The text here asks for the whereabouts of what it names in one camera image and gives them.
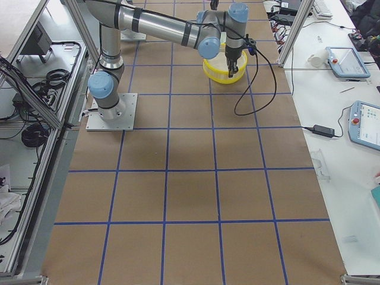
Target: white table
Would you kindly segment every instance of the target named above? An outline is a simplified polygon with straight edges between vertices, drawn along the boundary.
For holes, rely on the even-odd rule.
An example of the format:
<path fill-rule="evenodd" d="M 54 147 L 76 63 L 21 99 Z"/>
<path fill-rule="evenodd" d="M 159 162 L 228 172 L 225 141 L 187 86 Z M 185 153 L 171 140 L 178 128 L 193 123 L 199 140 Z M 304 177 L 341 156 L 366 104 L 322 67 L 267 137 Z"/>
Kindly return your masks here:
<path fill-rule="evenodd" d="M 290 71 L 286 71 L 289 86 Z M 327 70 L 293 71 L 294 103 L 302 126 L 334 128 L 343 108 L 361 100 L 380 105 L 380 71 L 365 82 L 342 82 Z M 320 150 L 330 180 L 319 180 L 335 237 L 350 275 L 380 274 L 380 211 L 371 196 L 380 171 L 380 151 L 355 144 L 348 136 L 349 110 L 340 120 L 343 138 L 325 138 L 305 130 L 310 151 Z"/>
<path fill-rule="evenodd" d="M 333 13 L 331 24 L 354 27 L 339 0 L 325 0 L 325 4 Z M 273 3 L 266 5 L 270 9 Z M 319 20 L 311 16 L 304 26 L 314 21 Z M 311 54 L 327 46 L 353 47 L 347 35 L 350 32 L 327 23 L 314 23 L 301 30 L 293 47 L 293 98 L 302 126 L 323 125 L 340 135 L 338 118 L 343 108 L 356 100 L 380 105 L 376 64 L 367 65 L 371 77 L 366 81 L 346 82 L 336 78 L 327 64 L 315 68 L 307 62 Z M 364 62 L 373 62 L 369 53 L 360 55 Z M 284 66 L 290 88 L 291 67 L 292 54 Z M 354 89 L 340 93 L 351 87 Z M 376 186 L 373 177 L 380 172 L 380 151 L 351 142 L 348 119 L 349 109 L 340 120 L 342 138 L 329 139 L 306 130 L 305 138 L 309 150 L 322 158 L 323 171 L 330 177 L 320 178 L 319 184 L 347 273 L 380 275 L 380 210 L 371 196 Z"/>

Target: yellow bowl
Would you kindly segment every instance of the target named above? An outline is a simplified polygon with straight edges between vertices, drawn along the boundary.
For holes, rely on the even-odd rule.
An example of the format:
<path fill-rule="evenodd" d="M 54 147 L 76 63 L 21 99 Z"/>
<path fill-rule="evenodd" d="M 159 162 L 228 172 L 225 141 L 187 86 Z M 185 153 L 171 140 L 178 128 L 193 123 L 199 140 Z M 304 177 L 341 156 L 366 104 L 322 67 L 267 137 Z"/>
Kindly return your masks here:
<path fill-rule="evenodd" d="M 247 54 L 242 51 L 242 56 L 237 60 L 237 67 L 239 71 L 233 75 L 232 78 L 228 77 L 227 59 L 224 55 L 226 44 L 220 45 L 219 54 L 213 59 L 203 59 L 203 71 L 208 78 L 220 84 L 231 84 L 238 81 L 243 77 L 245 68 L 247 66 Z"/>

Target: black cable coil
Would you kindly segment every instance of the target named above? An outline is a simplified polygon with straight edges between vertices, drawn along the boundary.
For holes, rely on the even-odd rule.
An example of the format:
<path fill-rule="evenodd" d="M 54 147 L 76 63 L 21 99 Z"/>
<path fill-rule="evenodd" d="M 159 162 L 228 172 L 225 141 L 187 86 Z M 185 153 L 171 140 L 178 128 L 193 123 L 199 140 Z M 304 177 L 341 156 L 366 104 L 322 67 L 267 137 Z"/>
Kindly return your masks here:
<path fill-rule="evenodd" d="M 49 136 L 47 129 L 44 129 L 40 124 L 28 126 L 21 133 L 21 141 L 26 147 L 39 147 L 43 145 Z"/>

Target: metal bracket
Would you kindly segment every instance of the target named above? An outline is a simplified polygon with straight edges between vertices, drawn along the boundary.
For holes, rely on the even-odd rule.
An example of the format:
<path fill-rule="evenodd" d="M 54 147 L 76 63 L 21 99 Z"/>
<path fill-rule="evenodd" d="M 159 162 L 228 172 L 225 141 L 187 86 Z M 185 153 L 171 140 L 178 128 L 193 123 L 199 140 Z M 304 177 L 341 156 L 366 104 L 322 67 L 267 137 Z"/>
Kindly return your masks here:
<path fill-rule="evenodd" d="M 90 113 L 88 116 L 86 130 L 88 131 L 132 131 L 135 122 L 137 105 L 137 93 L 121 93 L 120 100 L 126 105 L 126 110 L 121 118 L 112 121 L 105 121 L 98 112 Z M 97 103 L 93 100 L 92 109 L 97 108 Z"/>
<path fill-rule="evenodd" d="M 311 151 L 310 156 L 313 162 L 313 166 L 316 172 L 318 180 L 330 180 L 330 174 L 328 173 L 326 162 L 321 150 Z"/>
<path fill-rule="evenodd" d="M 132 30 L 121 31 L 120 41 L 122 42 L 144 42 L 146 40 L 146 34 L 136 33 Z"/>
<path fill-rule="evenodd" d="M 379 278 L 355 277 L 350 275 L 341 276 L 342 285 L 380 285 Z"/>

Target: black cable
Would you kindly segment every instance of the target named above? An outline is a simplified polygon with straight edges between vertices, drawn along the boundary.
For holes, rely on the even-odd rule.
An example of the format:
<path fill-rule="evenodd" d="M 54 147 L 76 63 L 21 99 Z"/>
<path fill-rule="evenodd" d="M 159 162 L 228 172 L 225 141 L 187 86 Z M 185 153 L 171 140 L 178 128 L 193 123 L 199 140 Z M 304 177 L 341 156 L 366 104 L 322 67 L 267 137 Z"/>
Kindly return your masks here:
<path fill-rule="evenodd" d="M 100 2 L 100 3 L 106 3 L 106 4 L 112 4 L 112 5 L 115 5 L 115 6 L 119 6 L 119 7 L 126 7 L 126 8 L 129 8 L 129 9 L 132 9 L 132 10 L 136 10 L 136 7 L 133 7 L 133 6 L 129 6 L 129 5 L 125 5 L 125 4 L 122 4 L 122 3 L 115 3 L 115 2 L 110 2 L 110 1 L 107 1 L 107 0 L 84 0 L 85 1 L 94 1 L 94 2 Z M 176 18 L 176 17 L 172 17 L 172 16 L 169 16 L 169 15 L 166 15 L 166 14 L 162 14 L 162 13 L 159 13 L 159 12 L 155 12 L 155 11 L 150 11 L 150 10 L 147 10 L 147 9 L 141 9 L 141 11 L 143 12 L 147 12 L 147 13 L 150 13 L 150 14 L 154 14 L 154 15 L 159 15 L 161 17 L 165 17 L 165 18 L 169 18 L 171 20 L 176 20 L 176 21 L 180 21 L 180 22 L 183 22 L 183 23 L 187 23 L 188 21 L 185 21 L 183 19 L 180 19 L 180 18 Z M 210 27 L 214 27 L 216 28 L 218 31 L 220 31 L 214 24 L 212 23 L 207 23 L 207 24 L 198 24 L 198 23 L 193 23 L 193 25 L 196 25 L 196 26 L 210 26 Z M 245 38 L 244 36 L 242 36 L 241 34 L 239 34 L 236 30 L 224 25 L 224 24 L 220 24 L 221 27 L 224 28 L 224 31 L 227 29 L 227 30 L 230 30 L 232 31 L 234 34 L 236 34 L 240 39 L 243 39 L 246 43 L 247 46 L 251 46 L 249 40 L 247 38 Z M 258 50 L 256 49 L 256 51 L 268 62 L 269 64 L 269 67 L 271 69 L 271 72 L 272 72 L 272 75 L 273 75 L 273 79 L 274 79 L 274 93 L 273 93 L 273 97 L 271 98 L 271 100 L 265 104 L 263 107 L 255 110 L 255 111 L 252 111 L 250 113 L 247 113 L 247 114 L 237 114 L 236 113 L 236 108 L 237 108 L 237 105 L 238 103 L 240 102 L 240 100 L 242 99 L 242 97 L 246 94 L 246 92 L 248 91 L 248 89 L 250 88 L 251 84 L 253 83 L 254 79 L 256 78 L 256 76 L 254 76 L 254 78 L 252 79 L 250 85 L 247 87 L 246 91 L 242 94 L 242 96 L 240 97 L 240 99 L 238 100 L 238 102 L 236 103 L 235 105 L 235 108 L 234 108 L 234 113 L 235 115 L 237 116 L 247 116 L 247 115 L 251 115 L 253 113 L 257 113 L 259 112 L 260 110 L 263 110 L 265 107 L 267 107 L 270 103 L 272 103 L 272 101 L 274 100 L 274 98 L 276 97 L 276 93 L 277 93 L 277 80 L 276 80 L 276 75 L 274 73 L 274 70 L 273 70 L 273 67 L 270 63 L 270 61 Z"/>
<path fill-rule="evenodd" d="M 69 76 L 70 72 L 65 69 L 58 68 L 51 70 L 46 74 L 46 85 L 49 89 L 59 90 L 65 86 Z"/>
<path fill-rule="evenodd" d="M 284 30 L 279 35 L 280 40 L 283 40 L 285 38 L 285 36 L 287 35 L 286 32 L 287 32 L 287 29 L 284 27 Z"/>
<path fill-rule="evenodd" d="M 343 117 L 343 112 L 344 112 L 344 110 L 346 110 L 346 109 L 348 109 L 348 108 L 351 108 L 352 105 L 353 105 L 353 104 L 351 104 L 351 105 L 348 106 L 348 107 L 345 107 L 345 108 L 342 110 L 342 113 L 340 114 L 340 117 L 339 117 L 339 119 L 338 119 L 338 124 L 339 124 L 340 131 L 341 131 L 342 134 L 341 134 L 341 135 L 335 135 L 334 137 L 336 137 L 336 138 L 341 138 L 341 137 L 343 136 L 343 127 L 342 127 L 342 125 L 341 125 L 341 123 L 340 123 L 340 119 Z"/>
<path fill-rule="evenodd" d="M 284 21 L 284 22 L 287 23 L 288 26 L 292 26 L 292 25 L 290 24 L 290 22 L 289 22 L 288 19 L 280 18 L 280 17 L 277 16 L 277 15 L 279 15 L 279 14 L 276 14 L 275 16 L 270 17 L 269 20 L 273 20 L 273 21 L 275 21 L 277 24 L 280 24 L 280 25 L 282 25 L 282 22 L 280 22 L 280 21 Z"/>
<path fill-rule="evenodd" d="M 254 111 L 251 111 L 251 112 L 249 112 L 249 113 L 244 113 L 244 114 L 239 114 L 239 113 L 237 113 L 236 112 L 236 108 L 238 107 L 238 104 L 239 104 L 239 102 L 243 99 L 243 97 L 244 97 L 244 95 L 247 93 L 247 91 L 248 91 L 248 89 L 251 87 L 251 85 L 253 84 L 253 82 L 255 81 L 255 79 L 256 79 L 256 76 L 257 76 L 257 73 L 258 73 L 258 67 L 259 67 L 259 65 L 258 65 L 258 58 L 257 58 L 257 55 L 256 55 L 256 73 L 255 73 L 255 75 L 254 75 L 254 77 L 253 77 L 253 79 L 251 80 L 251 83 L 249 83 L 249 85 L 248 85 L 248 87 L 247 87 L 247 89 L 244 91 L 244 93 L 240 96 L 240 98 L 239 98 L 239 100 L 236 102 L 236 104 L 235 104 L 235 107 L 234 107 L 234 109 L 233 109 L 233 113 L 236 115 L 236 116 L 248 116 L 248 115 L 251 115 L 251 114 L 254 114 L 254 113 L 257 113 L 257 112 L 259 112 L 259 111 L 261 111 L 261 110 L 263 110 L 263 109 L 265 109 L 266 107 L 268 107 L 272 102 L 273 102 L 273 100 L 274 100 L 274 98 L 276 97 L 276 94 L 277 94 L 277 80 L 276 80 L 276 75 L 275 75 L 275 73 L 274 73 L 274 70 L 273 70 L 273 67 L 272 67 L 272 65 L 271 65 L 271 63 L 270 63 L 270 61 L 258 50 L 258 49 L 256 49 L 256 51 L 268 62 L 268 64 L 269 64 L 269 67 L 270 67 L 270 69 L 271 69 L 271 72 L 272 72 L 272 76 L 273 76 L 273 79 L 274 79 L 274 92 L 273 92 L 273 96 L 272 96 L 272 98 L 271 98 L 271 100 L 269 100 L 269 102 L 267 103 L 267 104 L 265 104 L 265 105 L 263 105 L 263 107 L 260 107 L 259 109 L 257 109 L 257 110 L 254 110 Z"/>
<path fill-rule="evenodd" d="M 49 132 L 42 126 L 40 121 L 28 126 L 21 133 L 21 141 L 26 147 L 39 147 L 45 143 L 48 137 Z"/>
<path fill-rule="evenodd" d="M 102 24 L 101 24 L 101 22 L 99 22 L 99 48 L 100 48 L 99 54 L 102 54 Z"/>
<path fill-rule="evenodd" d="M 329 24 L 331 26 L 338 27 L 338 28 L 341 28 L 341 29 L 348 29 L 348 30 L 355 30 L 356 29 L 356 28 L 347 28 L 347 27 L 341 26 L 341 25 L 335 25 L 335 24 L 330 23 L 329 21 L 315 21 L 315 22 L 311 22 L 311 23 L 303 26 L 303 28 L 306 28 L 306 27 L 309 27 L 312 24 L 318 24 L 318 23 L 327 23 L 327 24 Z"/>
<path fill-rule="evenodd" d="M 45 141 L 45 143 L 43 145 L 43 148 L 42 148 L 40 156 L 38 155 L 38 150 L 36 150 L 36 152 L 37 152 L 36 167 L 34 168 L 33 176 L 31 177 L 31 182 L 30 182 L 28 191 L 25 193 L 25 199 L 24 199 L 23 206 L 22 206 L 22 208 L 21 208 L 21 210 L 19 212 L 19 215 L 18 215 L 18 218 L 17 218 L 17 221 L 16 221 L 16 224 L 15 224 L 14 228 L 9 231 L 8 236 L 6 236 L 4 239 L 0 239 L 0 246 L 2 246 L 4 244 L 6 244 L 7 242 L 9 242 L 13 238 L 13 236 L 15 235 L 15 233 L 17 233 L 18 227 L 19 227 L 20 222 L 21 222 L 21 218 L 22 218 L 23 213 L 25 211 L 25 208 L 27 206 L 27 201 L 28 201 L 29 195 L 30 195 L 31 191 L 33 190 L 34 183 L 36 181 L 37 171 L 38 171 L 39 166 L 40 166 L 41 161 L 42 161 L 41 158 L 42 158 L 42 154 L 43 154 L 43 152 L 45 151 L 45 148 L 46 148 L 46 142 L 47 142 L 47 140 Z"/>
<path fill-rule="evenodd" d="M 71 70 L 69 72 L 69 74 L 65 77 L 65 84 L 61 90 L 61 93 L 59 94 L 57 100 L 57 104 L 55 105 L 55 113 L 58 113 L 58 111 L 60 110 L 61 106 L 62 106 L 62 95 L 65 91 L 65 88 L 67 86 L 67 82 L 69 81 L 69 79 L 71 78 L 72 76 L 72 73 L 74 72 L 74 68 L 77 66 L 77 63 L 78 63 L 78 59 L 79 59 L 79 56 L 81 54 L 81 51 L 82 51 L 82 47 L 79 43 L 77 42 L 73 42 L 73 41 L 67 41 L 67 42 L 54 42 L 52 43 L 53 45 L 67 45 L 67 44 L 73 44 L 73 45 L 76 45 L 78 46 L 78 53 L 77 55 L 75 56 L 75 60 L 74 60 L 74 63 L 72 64 L 72 67 L 71 67 Z"/>
<path fill-rule="evenodd" d="M 12 119 L 15 115 L 17 114 L 17 108 L 15 107 L 14 110 L 13 110 L 13 113 L 7 117 L 4 117 L 4 118 L 0 118 L 0 121 L 7 121 L 7 120 L 10 120 Z"/>
<path fill-rule="evenodd" d="M 280 35 L 279 35 L 279 37 L 281 36 L 281 34 L 282 33 L 284 33 L 284 31 L 285 31 L 285 33 L 286 33 L 286 28 L 285 28 L 285 26 L 282 26 L 282 27 L 279 27 L 278 29 L 277 29 L 277 33 L 279 33 L 281 31 L 281 33 L 280 33 Z"/>
<path fill-rule="evenodd" d="M 1 55 L 0 55 L 0 63 L 4 64 L 6 69 L 7 70 L 12 70 L 16 73 L 18 79 L 21 81 L 21 83 L 24 85 L 24 87 L 26 89 L 29 90 L 29 92 L 38 100 L 40 101 L 41 103 L 43 103 L 46 107 L 48 107 L 50 110 L 52 110 L 52 108 L 46 104 L 46 102 L 41 99 L 40 96 L 38 96 L 38 94 L 36 94 L 36 92 L 34 92 L 32 86 L 29 84 L 29 82 L 27 81 L 26 77 L 24 76 L 24 74 L 16 67 L 14 67 L 13 65 L 11 65 L 5 58 L 3 58 Z M 18 82 L 16 81 L 16 79 L 8 72 L 4 71 L 3 69 L 1 69 L 1 72 L 6 75 L 8 78 L 12 79 L 15 84 L 17 84 L 17 90 L 19 91 L 20 95 L 22 96 L 22 92 L 21 92 L 21 88 L 20 88 L 20 85 L 18 84 Z"/>
<path fill-rule="evenodd" d="M 96 111 L 98 111 L 98 108 L 92 108 L 92 109 L 83 110 L 81 116 L 83 117 L 85 114 L 88 114 L 90 112 L 96 112 Z"/>
<path fill-rule="evenodd" d="M 24 109 L 24 113 L 26 115 L 25 118 L 22 116 L 22 113 L 23 113 L 23 110 L 19 109 L 18 110 L 18 114 L 20 115 L 21 120 L 23 120 L 24 122 L 27 122 L 27 123 L 35 123 L 35 122 L 37 122 L 37 120 L 30 120 L 29 119 L 30 113 L 26 112 L 25 109 Z"/>
<path fill-rule="evenodd" d="M 24 122 L 23 127 L 15 135 L 8 137 L 8 138 L 0 138 L 0 140 L 10 140 L 11 138 L 17 137 L 19 135 L 19 133 L 21 133 L 23 131 L 23 129 L 25 128 L 25 125 L 26 125 L 26 122 Z"/>

